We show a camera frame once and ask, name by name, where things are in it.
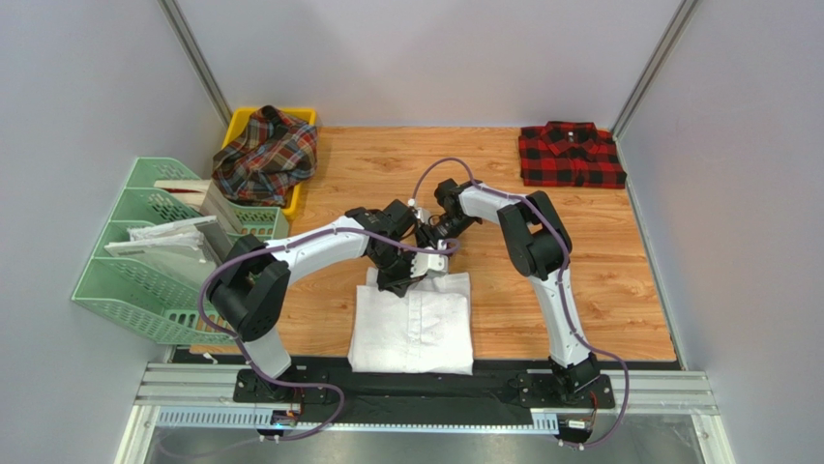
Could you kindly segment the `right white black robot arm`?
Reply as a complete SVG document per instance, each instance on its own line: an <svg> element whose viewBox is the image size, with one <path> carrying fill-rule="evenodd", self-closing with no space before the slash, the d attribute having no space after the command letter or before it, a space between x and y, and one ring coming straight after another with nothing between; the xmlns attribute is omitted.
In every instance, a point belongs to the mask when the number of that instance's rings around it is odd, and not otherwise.
<svg viewBox="0 0 824 464"><path fill-rule="evenodd" d="M549 340L547 390L571 407L616 405L599 355L612 355L587 340L574 301L569 271L572 240L548 195L508 193L475 180L453 179L434 191L443 213L416 233L419 244L455 239L482 221L500 227L510 261L526 277L539 303Z"/></svg>

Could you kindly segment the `white long sleeve shirt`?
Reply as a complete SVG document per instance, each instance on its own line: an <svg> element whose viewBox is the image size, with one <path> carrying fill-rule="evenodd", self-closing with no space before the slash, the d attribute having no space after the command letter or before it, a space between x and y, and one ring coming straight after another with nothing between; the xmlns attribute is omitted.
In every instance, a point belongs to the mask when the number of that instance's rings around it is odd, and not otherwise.
<svg viewBox="0 0 824 464"><path fill-rule="evenodd" d="M357 373L470 376L470 275L426 278L398 297L379 290L377 270L369 268L356 291L347 359Z"/></svg>

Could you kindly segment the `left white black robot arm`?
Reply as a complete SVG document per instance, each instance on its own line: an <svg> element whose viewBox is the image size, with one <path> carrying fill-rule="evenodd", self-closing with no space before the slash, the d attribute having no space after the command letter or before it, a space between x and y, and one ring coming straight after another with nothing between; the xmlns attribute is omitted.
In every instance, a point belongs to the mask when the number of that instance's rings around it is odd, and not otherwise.
<svg viewBox="0 0 824 464"><path fill-rule="evenodd" d="M421 224L410 206L396 200L382 210L351 209L325 226L286 239L263 242L246 235L204 278L197 310L203 314L211 305L217 311L225 327L204 314L203 322L234 341L249 369L265 385L342 395L341 388L327 382L282 379L292 364L277 329L286 293L306 276L367 257L378 270L380 289L405 295L419 281L413 273L414 260L446 251L438 240L404 241L406 233L418 234Z"/></svg>

